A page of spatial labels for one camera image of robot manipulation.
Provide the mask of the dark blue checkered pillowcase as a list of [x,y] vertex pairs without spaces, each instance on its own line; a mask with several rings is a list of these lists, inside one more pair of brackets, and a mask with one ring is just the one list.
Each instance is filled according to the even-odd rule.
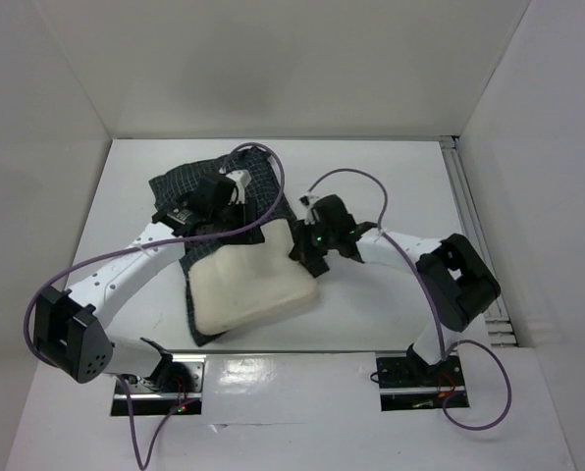
[[[253,198],[257,204],[259,216],[267,212],[275,200],[280,184],[269,161],[269,154],[255,146],[245,148],[234,156],[223,155],[217,159],[203,160],[182,164],[167,173],[149,181],[155,198],[155,208],[161,209],[190,192],[195,190],[200,179],[211,173],[217,173],[225,165],[229,171],[247,170],[251,175],[251,183],[246,195]],[[179,261],[186,280],[186,317],[190,335],[197,346],[204,346],[218,337],[201,333],[195,325],[195,308],[190,292],[188,271],[196,262],[214,253],[222,244],[217,240],[187,245],[185,256]]]

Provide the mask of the cream white pillow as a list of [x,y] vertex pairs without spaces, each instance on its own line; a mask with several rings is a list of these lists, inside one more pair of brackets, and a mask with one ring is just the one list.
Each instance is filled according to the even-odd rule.
[[289,222],[261,227],[265,241],[223,245],[187,272],[196,330],[216,336],[300,308],[318,295],[314,277],[289,257]]

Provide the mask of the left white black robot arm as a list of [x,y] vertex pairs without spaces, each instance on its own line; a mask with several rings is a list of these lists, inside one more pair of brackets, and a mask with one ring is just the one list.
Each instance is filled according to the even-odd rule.
[[247,196],[247,170],[207,174],[195,189],[162,206],[131,245],[82,281],[53,287],[37,299],[33,344],[40,354],[79,384],[101,374],[136,375],[152,392],[164,390],[181,371],[159,343],[110,339],[107,327],[121,308],[162,270],[186,253],[185,238],[214,234],[231,243],[261,242],[254,223],[257,203]]

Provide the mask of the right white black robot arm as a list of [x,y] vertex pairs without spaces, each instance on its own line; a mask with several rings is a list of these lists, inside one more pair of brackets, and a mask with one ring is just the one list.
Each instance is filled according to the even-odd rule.
[[361,264],[410,273],[422,288],[432,320],[406,351],[406,372],[418,385],[441,372],[458,337],[501,295],[501,287],[471,242],[460,234],[444,239],[386,231],[357,223],[335,194],[300,198],[306,210],[292,224],[291,260],[315,278],[329,271],[331,251]]

